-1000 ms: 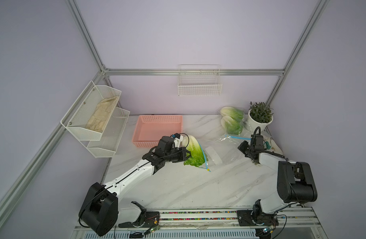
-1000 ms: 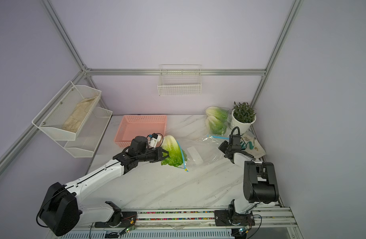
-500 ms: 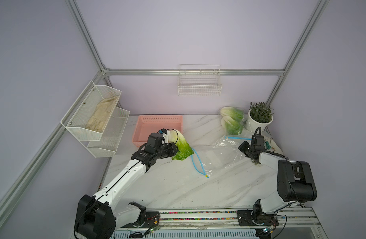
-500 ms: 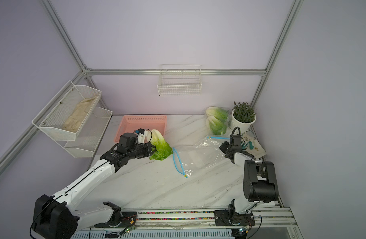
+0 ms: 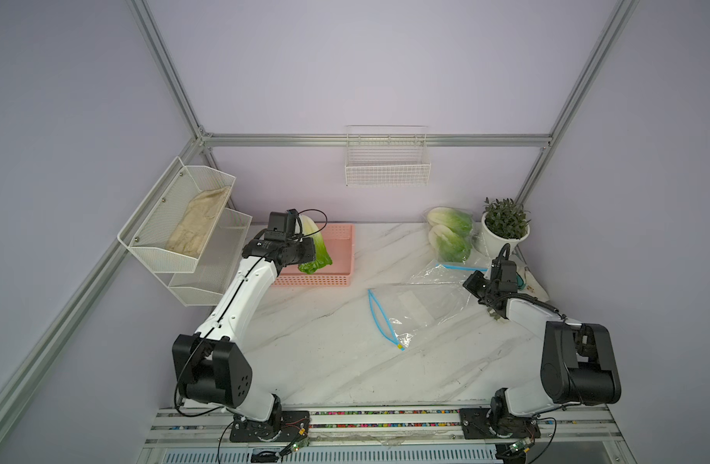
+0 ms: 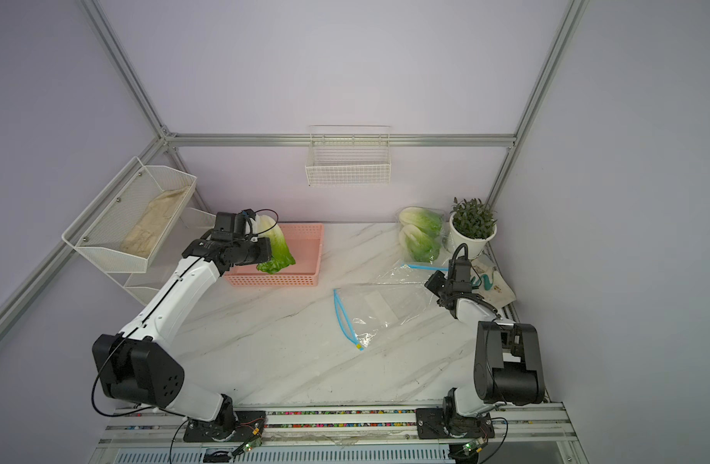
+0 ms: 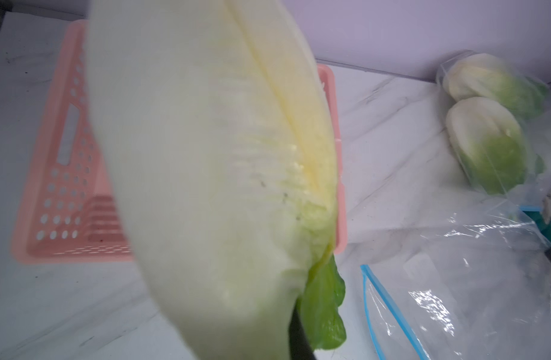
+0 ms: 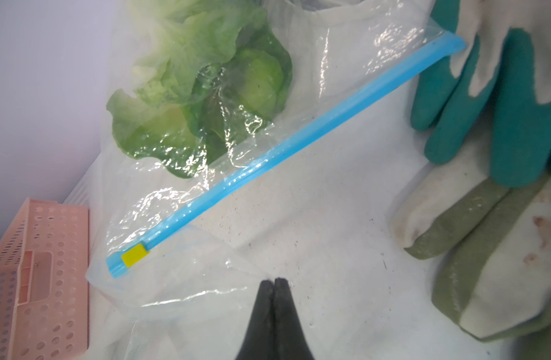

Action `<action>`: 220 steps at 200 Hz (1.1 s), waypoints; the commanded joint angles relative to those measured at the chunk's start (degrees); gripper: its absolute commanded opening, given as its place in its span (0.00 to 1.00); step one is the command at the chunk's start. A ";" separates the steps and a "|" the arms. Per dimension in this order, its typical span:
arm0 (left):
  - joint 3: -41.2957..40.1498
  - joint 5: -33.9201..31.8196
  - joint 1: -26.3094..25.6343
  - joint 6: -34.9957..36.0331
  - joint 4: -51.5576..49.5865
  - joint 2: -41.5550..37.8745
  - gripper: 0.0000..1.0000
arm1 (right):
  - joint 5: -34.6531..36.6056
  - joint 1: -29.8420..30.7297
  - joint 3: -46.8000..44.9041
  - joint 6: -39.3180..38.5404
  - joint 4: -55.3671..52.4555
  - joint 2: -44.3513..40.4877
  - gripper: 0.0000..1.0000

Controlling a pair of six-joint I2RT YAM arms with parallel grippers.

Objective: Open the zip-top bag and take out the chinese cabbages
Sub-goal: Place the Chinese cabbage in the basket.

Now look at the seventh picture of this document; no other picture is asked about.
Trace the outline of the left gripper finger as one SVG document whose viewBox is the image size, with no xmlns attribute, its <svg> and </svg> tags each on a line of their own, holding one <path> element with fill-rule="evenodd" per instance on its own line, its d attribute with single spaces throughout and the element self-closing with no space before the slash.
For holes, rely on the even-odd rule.
<svg viewBox="0 0 551 360">
<path fill-rule="evenodd" d="M 288 328 L 288 342 L 291 360 L 316 360 L 296 308 L 294 308 Z"/>
</svg>

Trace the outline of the clear zip-top bag blue seal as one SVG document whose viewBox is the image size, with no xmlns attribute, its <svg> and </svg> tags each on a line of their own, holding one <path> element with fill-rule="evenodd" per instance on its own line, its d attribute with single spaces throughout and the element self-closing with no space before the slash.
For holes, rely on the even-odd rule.
<svg viewBox="0 0 551 360">
<path fill-rule="evenodd" d="M 511 203 L 373 233 L 341 268 L 350 359 L 551 359 L 551 239 Z"/>
</svg>

